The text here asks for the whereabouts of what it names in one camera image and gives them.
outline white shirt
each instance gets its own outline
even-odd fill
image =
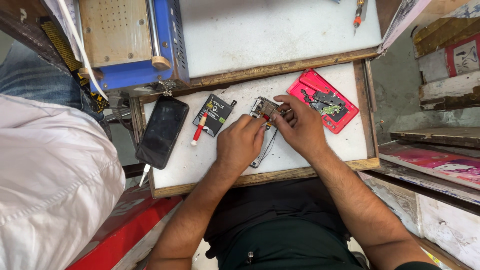
[[[0,269],[64,269],[117,203],[125,174],[100,125],[0,94]]]

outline metal plate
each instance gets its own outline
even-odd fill
[[[92,67],[152,58],[145,0],[82,0],[80,15]]]

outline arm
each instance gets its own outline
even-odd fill
[[[244,114],[218,135],[216,161],[165,226],[148,270],[191,269],[192,256],[217,204],[260,153],[263,123],[264,118]]]
[[[274,119],[278,130],[322,179],[370,262],[381,270],[394,270],[411,261],[434,264],[391,210],[328,147],[321,115],[296,97],[274,99],[284,102],[282,109],[292,109]]]

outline white charging cable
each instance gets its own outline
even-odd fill
[[[102,95],[102,97],[108,101],[107,95],[102,91],[100,86],[98,85],[95,76],[93,75],[92,67],[90,66],[90,62],[88,61],[87,54],[85,52],[85,49],[83,47],[82,41],[80,40],[80,37],[78,36],[77,33],[77,28],[75,27],[75,24],[73,23],[72,16],[70,16],[70,13],[67,8],[67,4],[65,4],[64,0],[57,0],[60,8],[63,13],[63,18],[67,21],[67,27],[70,29],[70,31],[73,33],[73,37],[75,38],[75,42],[78,45],[78,49],[80,49],[80,54],[82,55],[85,67],[88,70],[88,74],[90,75],[90,81],[95,85],[95,88],[98,90],[99,94]]]
[[[142,174],[142,179],[140,180],[140,184],[138,186],[142,186],[144,184],[144,179],[145,179],[145,176],[147,175],[148,171],[150,170],[151,166],[146,164],[145,165],[145,168],[144,168],[144,172]]]

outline hairy forearm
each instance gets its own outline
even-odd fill
[[[367,257],[379,269],[408,261],[433,263],[393,212],[330,149],[311,164],[328,189],[338,212]],[[393,262],[389,254],[399,254]]]
[[[313,167],[359,243],[377,245],[409,236],[396,216],[332,150],[324,151]]]
[[[150,270],[163,269],[172,264],[177,269],[191,265],[191,258],[216,206],[238,178],[236,173],[229,173],[222,168],[225,167],[214,163],[167,223],[152,251]]]

